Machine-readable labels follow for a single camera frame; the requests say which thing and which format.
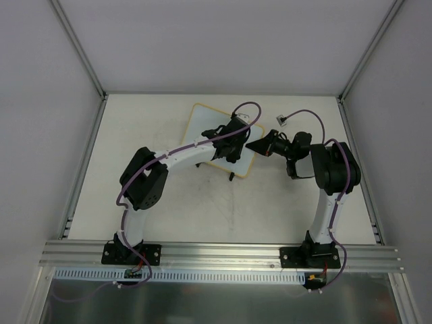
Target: perforated metal strip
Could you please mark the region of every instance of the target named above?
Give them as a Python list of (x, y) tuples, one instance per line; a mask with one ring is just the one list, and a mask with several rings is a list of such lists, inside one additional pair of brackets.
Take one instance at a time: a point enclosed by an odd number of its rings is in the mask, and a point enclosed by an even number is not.
[[(58, 267), (55, 270), (55, 279), (91, 280), (91, 281), (138, 281), (140, 279), (124, 279), (126, 269), (100, 269), (79, 267)], [(149, 275), (145, 270), (143, 278)], [(303, 285), (304, 273), (260, 271), (185, 271), (175, 269), (153, 270), (152, 281), (162, 282), (196, 282), (220, 284), (277, 284), (277, 285)]]

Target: yellow board edge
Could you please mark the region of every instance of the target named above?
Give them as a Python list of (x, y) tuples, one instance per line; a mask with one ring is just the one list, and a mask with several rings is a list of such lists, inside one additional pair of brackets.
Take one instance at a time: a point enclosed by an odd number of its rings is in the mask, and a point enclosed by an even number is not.
[[(195, 107), (196, 107), (197, 105), (202, 106), (202, 107), (206, 107), (206, 108), (208, 108), (208, 109), (215, 110), (215, 111), (217, 111), (218, 113), (223, 113), (224, 115), (228, 115), (228, 116), (230, 116), (229, 113), (226, 113), (226, 112), (224, 112), (224, 111), (222, 111), (222, 110), (220, 110), (220, 109), (217, 109), (217, 108), (210, 107), (210, 106), (208, 106), (208, 105), (205, 105), (204, 103), (196, 103), (196, 104), (194, 104), (194, 105), (192, 106), (192, 110), (190, 111), (189, 120), (188, 120), (188, 125), (186, 125), (186, 129), (185, 129), (185, 131), (184, 131), (184, 135), (183, 135), (183, 139), (182, 139), (182, 144), (184, 144), (184, 139), (185, 139), (185, 137), (186, 137), (186, 133), (188, 132), (188, 128), (189, 128), (189, 123), (190, 123), (190, 120), (192, 119), (192, 115), (193, 115), (194, 110), (195, 110)], [(260, 129), (263, 130), (263, 132), (261, 133), (261, 138), (263, 138), (263, 135), (264, 135), (264, 132), (265, 132), (264, 126), (259, 125), (259, 124), (255, 124), (254, 126), (258, 126)], [(238, 174), (236, 174), (237, 177), (244, 179), (244, 178), (247, 178), (247, 176), (249, 176), (250, 168), (252, 167), (252, 164), (254, 164), (255, 155), (257, 155), (257, 154), (254, 153), (254, 156), (252, 157), (252, 161), (250, 162), (250, 165), (249, 165), (248, 171), (246, 172), (246, 175), (238, 175)], [(220, 167), (220, 166), (218, 166), (218, 165), (216, 165), (216, 164), (214, 164), (214, 163), (211, 163), (211, 162), (206, 162), (206, 163), (209, 164), (209, 165), (211, 165), (212, 167), (216, 167), (217, 169), (224, 170), (225, 172), (231, 173), (231, 170), (225, 169), (224, 167)]]

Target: cable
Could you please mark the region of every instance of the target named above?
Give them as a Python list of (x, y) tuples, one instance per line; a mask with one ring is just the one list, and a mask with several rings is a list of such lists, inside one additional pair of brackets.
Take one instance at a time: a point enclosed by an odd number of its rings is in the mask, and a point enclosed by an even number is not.
[[(230, 136), (233, 136), (233, 135), (236, 135), (236, 134), (239, 134), (239, 133), (241, 133), (241, 132), (244, 132), (245, 130), (249, 130), (257, 121), (258, 121), (258, 119), (260, 118), (260, 116), (261, 116), (261, 106), (258, 104), (258, 103), (256, 103), (256, 102), (254, 102), (254, 101), (247, 101), (247, 102), (245, 102), (245, 103), (242, 103), (242, 104), (240, 104), (240, 105), (238, 105), (235, 109), (234, 109), (234, 111), (233, 111), (233, 114), (237, 111), (237, 110), (239, 110), (239, 108), (241, 108), (241, 107), (243, 107), (243, 106), (245, 106), (245, 105), (255, 105), (257, 108), (258, 108), (258, 115), (255, 117), (255, 119), (250, 123), (250, 124), (248, 124), (248, 125), (246, 125), (246, 126), (244, 126), (243, 128), (240, 128), (239, 130), (235, 130), (235, 131), (233, 131), (233, 132), (231, 132), (231, 133), (228, 133), (228, 134), (225, 134), (225, 135), (221, 135), (221, 136), (216, 136), (216, 137), (214, 137), (214, 138), (210, 138), (210, 139), (208, 139), (208, 140), (203, 140), (203, 141), (201, 141), (201, 142), (198, 142), (197, 144), (195, 144), (195, 143), (192, 143), (192, 144), (187, 144), (187, 145), (184, 145), (184, 146), (181, 146), (181, 147), (179, 147), (179, 148), (175, 148), (175, 149), (173, 149), (172, 151), (169, 151), (168, 152), (168, 156), (170, 156), (170, 155), (173, 155), (173, 154), (176, 154), (176, 153), (178, 153), (178, 152), (181, 152), (181, 151), (184, 151), (184, 150), (187, 150), (187, 149), (191, 149), (192, 147), (195, 147), (195, 146), (199, 146), (199, 145), (204, 145), (204, 144), (206, 144), (206, 143), (210, 143), (210, 142), (215, 142), (215, 141), (217, 141), (217, 140), (223, 140), (224, 138), (227, 138), (227, 137), (230, 137)], [(113, 281), (113, 282), (106, 282), (106, 283), (103, 283), (102, 285), (100, 285), (99, 287), (97, 287), (95, 290), (93, 290), (89, 295), (87, 295), (87, 296), (84, 296), (84, 297), (81, 297), (81, 298), (74, 298), (74, 299), (65, 299), (65, 298), (61, 298), (61, 297), (59, 297), (59, 296), (57, 296), (56, 294), (55, 294), (55, 292), (54, 292), (54, 289), (52, 289), (52, 292), (51, 292), (51, 295), (52, 295), (52, 297), (54, 297), (54, 299), (56, 299), (56, 300), (58, 300), (58, 301), (60, 301), (60, 302), (64, 302), (64, 303), (73, 303), (73, 302), (81, 302), (81, 301), (83, 301), (83, 300), (86, 300), (86, 299), (88, 299), (88, 298), (90, 298), (90, 297), (93, 297), (99, 290), (101, 290), (102, 288), (104, 288), (105, 286), (110, 286), (110, 285), (117, 285), (117, 287), (118, 288), (137, 288), (137, 287), (140, 287), (141, 285), (143, 285), (143, 284), (145, 284), (148, 280), (150, 280), (151, 278), (152, 278), (152, 276), (153, 276), (153, 271), (152, 271), (152, 269), (151, 269), (151, 266), (150, 266), (150, 263), (137, 251), (137, 250), (135, 250), (130, 244), (129, 244), (129, 242), (128, 242), (128, 240), (127, 240), (127, 238), (126, 238), (126, 236), (125, 236), (125, 233), (124, 233), (124, 231), (125, 231), (125, 223), (126, 223), (126, 217), (128, 216), (128, 208), (129, 208), (129, 206), (128, 206), (128, 204), (126, 204), (125, 202), (121, 202), (121, 199), (122, 199), (122, 196), (124, 195), (124, 193), (126, 192), (126, 190), (129, 188), (129, 186), (131, 185), (131, 183), (142, 173), (142, 172), (144, 172), (144, 170), (145, 169), (147, 169), (148, 167), (150, 167), (152, 164), (154, 164), (154, 163), (156, 163), (156, 162), (158, 162), (158, 161), (160, 161), (160, 160), (163, 160), (163, 159), (165, 159), (165, 158), (167, 158), (167, 155), (166, 154), (164, 154), (164, 155), (161, 155), (160, 157), (156, 157), (156, 158), (154, 158), (152, 161), (150, 161), (150, 162), (148, 162), (148, 163), (146, 163), (145, 165), (143, 165), (130, 179), (129, 179), (129, 181), (128, 182), (126, 182), (126, 184), (123, 186), (123, 188), (121, 189), (121, 191), (120, 191), (120, 193), (119, 193), (119, 195), (117, 196), (117, 199), (116, 199), (116, 201), (115, 201), (115, 203), (116, 203), (116, 205), (117, 206), (119, 206), (119, 207), (124, 207), (125, 209), (124, 209), (124, 211), (123, 211), (123, 215), (121, 216), (121, 225), (120, 225), (120, 233), (121, 233), (121, 238), (122, 238), (122, 241), (124, 242), (124, 244), (126, 245), (126, 247), (129, 249), (129, 250), (131, 250), (132, 251), (132, 253), (134, 253), (136, 256), (138, 256), (140, 259), (141, 259), (141, 261), (143, 262), (143, 263), (145, 263), (145, 265), (148, 267), (148, 276), (147, 276), (147, 278), (146, 279), (144, 279), (144, 280), (142, 280), (142, 281), (140, 281), (140, 282), (138, 282), (137, 284), (135, 284), (135, 285), (133, 285), (133, 286), (125, 286), (125, 285), (122, 285), (122, 284), (117, 284), (117, 282), (116, 281)]]
[(291, 114), (289, 114), (288, 116), (286, 116), (286, 117), (283, 117), (283, 118), (281, 118), (281, 121), (282, 122), (284, 122), (284, 121), (286, 121), (288, 118), (291, 118), (292, 116), (294, 116), (294, 115), (297, 115), (298, 113), (311, 113), (311, 114), (313, 114), (318, 120), (319, 120), (319, 123), (321, 124), (321, 129), (323, 130), (323, 141), (321, 142), (321, 143), (323, 143), (324, 144), (324, 141), (325, 141), (325, 128), (324, 128), (324, 123), (323, 123), (323, 120), (314, 112), (314, 111), (311, 111), (311, 110), (309, 110), (309, 109), (300, 109), (300, 110), (297, 110), (296, 112), (293, 112), (293, 113), (291, 113)]
[(340, 275), (344, 272), (345, 267), (346, 267), (346, 261), (348, 258), (348, 253), (346, 251), (345, 246), (343, 246), (342, 244), (340, 244), (334, 237), (333, 235), (333, 224), (335, 222), (335, 218), (336, 218), (336, 212), (338, 211), (338, 206), (339, 206), (339, 202), (342, 199), (343, 195), (345, 195), (349, 185), (350, 185), (350, 178), (351, 178), (351, 171), (350, 171), (350, 164), (348, 163), (348, 158), (346, 157), (345, 151), (342, 148), (341, 144), (335, 140), (334, 138), (329, 139), (324, 145), (329, 144), (330, 142), (333, 142), (336, 144), (337, 148), (339, 149), (339, 151), (341, 152), (342, 158), (344, 159), (344, 163), (345, 163), (345, 167), (346, 167), (346, 184), (344, 189), (342, 190), (342, 192), (337, 196), (336, 198), (336, 203), (335, 203), (335, 208), (333, 208), (333, 212), (331, 213), (331, 218), (330, 218), (330, 226), (329, 226), (329, 235), (331, 240), (333, 240), (333, 242), (335, 242), (335, 244), (337, 246), (339, 246), (342, 251), (344, 251), (344, 262), (342, 263), (342, 266), (339, 270), (339, 272), (337, 273), (337, 275), (333, 278), (333, 280), (331, 280), (329, 283), (327, 283), (327, 285), (325, 285), (322, 289), (329, 287), (333, 282), (335, 282)]

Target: work surface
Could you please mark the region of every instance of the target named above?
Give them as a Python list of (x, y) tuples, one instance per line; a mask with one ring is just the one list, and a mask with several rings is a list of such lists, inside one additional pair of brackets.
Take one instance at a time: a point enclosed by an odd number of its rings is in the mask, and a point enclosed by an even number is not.
[[(111, 94), (81, 190), (69, 239), (110, 240), (119, 229), (122, 208), (115, 205), (119, 177), (143, 146), (160, 151), (179, 146), (195, 103), (231, 113), (244, 101), (263, 108), (265, 134), (279, 129), (275, 119), (299, 109), (315, 111), (326, 139), (347, 141), (336, 99), (332, 97)], [(242, 108), (254, 118), (255, 106)], [(288, 139), (310, 132), (321, 142), (321, 127), (308, 113), (288, 120)], [(247, 178), (228, 180), (210, 165), (170, 174), (161, 200), (151, 209), (144, 239), (165, 242), (301, 243), (317, 208), (315, 179), (292, 180), (286, 161), (257, 155)], [(336, 238), (344, 244), (375, 244), (360, 186), (344, 205)]]

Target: white wall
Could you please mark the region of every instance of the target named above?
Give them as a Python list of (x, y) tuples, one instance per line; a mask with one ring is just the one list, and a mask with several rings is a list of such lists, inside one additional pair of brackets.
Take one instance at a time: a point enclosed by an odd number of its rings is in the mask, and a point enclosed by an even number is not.
[(388, 244), (432, 317), (432, 1), (406, 1), (348, 96), (359, 154)]
[(99, 97), (48, 1), (1, 1), (0, 44), (0, 322), (15, 323)]
[(60, 0), (105, 90), (338, 95), (393, 0)]

